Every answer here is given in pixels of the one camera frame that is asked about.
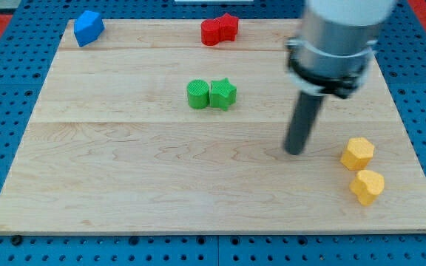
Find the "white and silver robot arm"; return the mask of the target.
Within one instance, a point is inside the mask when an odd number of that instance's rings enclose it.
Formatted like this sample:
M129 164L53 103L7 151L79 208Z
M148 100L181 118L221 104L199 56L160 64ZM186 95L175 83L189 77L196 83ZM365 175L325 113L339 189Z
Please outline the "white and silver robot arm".
M297 34L286 41L288 72L299 88L284 140L301 154L327 95L349 98L367 78L373 46L395 0L307 0Z

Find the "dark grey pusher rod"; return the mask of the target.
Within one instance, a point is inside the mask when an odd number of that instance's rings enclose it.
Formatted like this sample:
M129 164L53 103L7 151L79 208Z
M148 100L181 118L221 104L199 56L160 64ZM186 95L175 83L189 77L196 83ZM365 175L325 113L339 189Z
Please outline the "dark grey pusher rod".
M305 92L299 94L284 140L284 148L289 154L299 155L303 152L324 98Z

